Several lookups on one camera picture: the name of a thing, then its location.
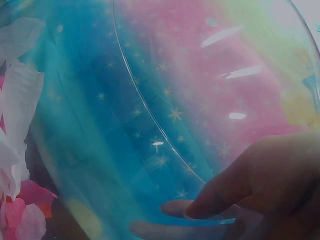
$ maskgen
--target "transparent balloon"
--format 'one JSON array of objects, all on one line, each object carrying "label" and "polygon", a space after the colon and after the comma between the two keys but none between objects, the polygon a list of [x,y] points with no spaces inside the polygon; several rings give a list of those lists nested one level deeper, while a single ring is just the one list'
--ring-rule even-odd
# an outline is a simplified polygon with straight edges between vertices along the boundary
[{"label": "transparent balloon", "polygon": [[0,64],[19,57],[44,73],[29,159],[44,163],[77,223],[60,239],[140,239],[130,229],[137,221],[196,225],[210,233],[201,239],[220,239],[208,226],[234,219],[190,222],[159,206],[194,199],[264,136],[320,128],[317,4],[0,0],[1,27],[45,25],[20,57],[0,35]]}]

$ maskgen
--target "star pattern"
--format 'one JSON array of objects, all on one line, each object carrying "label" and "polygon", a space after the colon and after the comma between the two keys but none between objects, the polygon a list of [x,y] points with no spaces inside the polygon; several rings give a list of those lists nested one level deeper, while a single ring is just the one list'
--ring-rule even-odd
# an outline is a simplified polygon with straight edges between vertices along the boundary
[{"label": "star pattern", "polygon": [[210,112],[211,105],[208,102],[205,102],[201,105],[201,112],[208,114]]},{"label": "star pattern", "polygon": [[193,173],[193,170],[192,170],[191,167],[185,166],[184,167],[184,173],[187,174],[187,175],[191,175]]},{"label": "star pattern", "polygon": [[236,104],[239,105],[240,107],[245,107],[246,106],[246,100],[242,96],[238,97],[236,100]]},{"label": "star pattern", "polygon": [[166,167],[167,166],[167,162],[168,162],[168,158],[167,157],[157,157],[157,162],[156,162],[156,165],[157,165],[157,168],[158,169],[162,169],[163,167]]},{"label": "star pattern", "polygon": [[182,189],[182,191],[177,192],[176,198],[177,199],[184,199],[184,198],[186,198],[186,196],[187,196],[187,192],[184,189]]},{"label": "star pattern", "polygon": [[248,147],[250,147],[250,143],[249,142],[245,142],[244,144],[243,144],[243,147],[244,147],[244,149],[247,149]]},{"label": "star pattern", "polygon": [[104,100],[105,99],[105,94],[103,92],[99,93],[98,96],[96,96],[99,100]]},{"label": "star pattern", "polygon": [[163,91],[163,93],[164,93],[164,96],[165,96],[165,97],[168,97],[168,96],[171,94],[170,88],[165,88],[164,91]]},{"label": "star pattern", "polygon": [[140,134],[139,131],[136,131],[136,132],[134,133],[134,138],[140,139],[141,137],[142,137],[142,136],[141,136],[141,134]]},{"label": "star pattern", "polygon": [[213,90],[216,94],[219,94],[219,93],[221,93],[222,88],[221,88],[220,85],[215,84],[214,86],[212,86],[212,90]]},{"label": "star pattern", "polygon": [[179,143],[183,143],[185,141],[185,137],[184,136],[179,136],[177,140],[178,140]]},{"label": "star pattern", "polygon": [[115,68],[115,64],[116,64],[115,61],[109,61],[109,62],[107,63],[108,69],[114,69],[114,68]]},{"label": "star pattern", "polygon": [[131,47],[131,42],[126,42],[126,43],[124,44],[124,46],[125,46],[126,48],[130,48],[130,47]]},{"label": "star pattern", "polygon": [[140,108],[136,108],[136,109],[133,111],[133,115],[134,115],[135,117],[139,117],[141,114],[142,114],[142,111],[140,110]]},{"label": "star pattern", "polygon": [[178,120],[182,120],[180,115],[182,114],[183,112],[181,111],[178,111],[178,109],[176,108],[175,110],[171,110],[171,114],[169,115],[170,118],[173,118],[173,122],[175,122],[177,119]]},{"label": "star pattern", "polygon": [[226,158],[230,154],[230,148],[231,146],[226,145],[226,143],[223,143],[222,147],[219,147],[219,156],[222,157],[223,159]]},{"label": "star pattern", "polygon": [[165,62],[158,64],[158,67],[156,68],[161,73],[168,72],[169,66]]}]

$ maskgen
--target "white star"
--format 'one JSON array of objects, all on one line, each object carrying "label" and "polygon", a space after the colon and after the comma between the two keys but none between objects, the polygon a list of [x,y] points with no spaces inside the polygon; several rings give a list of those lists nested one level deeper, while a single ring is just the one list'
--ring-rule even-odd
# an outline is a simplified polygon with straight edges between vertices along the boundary
[{"label": "white star", "polygon": [[107,63],[108,69],[113,69],[115,67],[116,62],[115,61],[109,61]]},{"label": "white star", "polygon": [[98,96],[96,96],[99,100],[104,100],[105,99],[105,94],[103,92],[100,92]]},{"label": "white star", "polygon": [[175,31],[175,32],[179,32],[179,31],[180,31],[180,27],[175,26],[175,27],[173,28],[173,31]]},{"label": "white star", "polygon": [[181,48],[180,48],[180,53],[182,53],[182,54],[188,54],[189,51],[188,51],[185,47],[181,47]]},{"label": "white star", "polygon": [[133,135],[136,139],[140,139],[141,138],[141,134],[139,131],[136,131]]},{"label": "white star", "polygon": [[187,174],[187,175],[190,175],[190,174],[193,173],[193,170],[191,169],[191,167],[185,166],[184,167],[184,173]]},{"label": "white star", "polygon": [[173,118],[173,122],[175,122],[177,119],[182,120],[180,115],[183,112],[178,111],[178,108],[176,108],[175,110],[171,110],[171,114],[169,115],[170,118]]},{"label": "white star", "polygon": [[178,137],[178,142],[179,143],[183,143],[185,141],[185,137],[184,136],[179,136]]},{"label": "white star", "polygon": [[140,114],[142,114],[142,111],[140,111],[140,108],[136,108],[134,111],[133,111],[133,115],[135,117],[139,117]]},{"label": "white star", "polygon": [[131,25],[136,25],[138,23],[138,20],[134,19],[132,22],[131,22]]},{"label": "white star", "polygon": [[49,92],[49,97],[50,97],[51,99],[54,99],[55,96],[56,96],[55,91],[54,91],[54,90],[51,90],[51,91]]},{"label": "white star", "polygon": [[244,149],[247,149],[248,147],[250,147],[250,143],[246,141],[243,146],[244,146]]},{"label": "white star", "polygon": [[134,76],[133,80],[134,80],[135,84],[137,84],[137,85],[140,84],[140,78]]},{"label": "white star", "polygon": [[187,193],[185,192],[184,189],[182,189],[182,191],[178,191],[177,193],[178,193],[178,195],[175,197],[177,199],[184,199],[187,195]]},{"label": "white star", "polygon": [[191,97],[191,95],[194,93],[194,91],[192,91],[191,89],[187,89],[184,91],[184,97],[185,98],[189,98]]},{"label": "white star", "polygon": [[246,100],[244,100],[242,96],[238,97],[236,100],[236,104],[238,104],[240,107],[244,107],[246,106]]},{"label": "white star", "polygon": [[209,113],[210,108],[211,108],[210,104],[208,102],[205,102],[201,105],[201,112],[204,112],[207,114]]},{"label": "white star", "polygon": [[168,68],[169,66],[165,62],[163,62],[161,64],[158,64],[158,67],[156,68],[156,70],[163,73],[163,72],[168,72]]},{"label": "white star", "polygon": [[216,93],[216,94],[218,94],[218,93],[220,93],[221,92],[221,87],[218,85],[218,84],[215,84],[214,86],[212,86],[212,90]]},{"label": "white star", "polygon": [[130,43],[130,42],[127,42],[124,46],[125,46],[126,48],[130,48],[130,47],[131,47],[131,43]]},{"label": "white star", "polygon": [[222,147],[219,147],[219,156],[221,156],[223,159],[226,158],[227,155],[230,154],[230,148],[231,146],[227,146],[226,143],[223,143]]},{"label": "white star", "polygon": [[157,163],[156,165],[158,168],[162,169],[164,166],[167,166],[168,158],[162,156],[162,157],[157,157]]},{"label": "white star", "polygon": [[165,97],[168,97],[168,96],[171,94],[170,88],[165,88],[164,91],[163,91],[163,93],[164,93],[164,96],[165,96]]},{"label": "white star", "polygon": [[144,32],[139,34],[139,38],[144,39],[146,37],[146,34]]}]

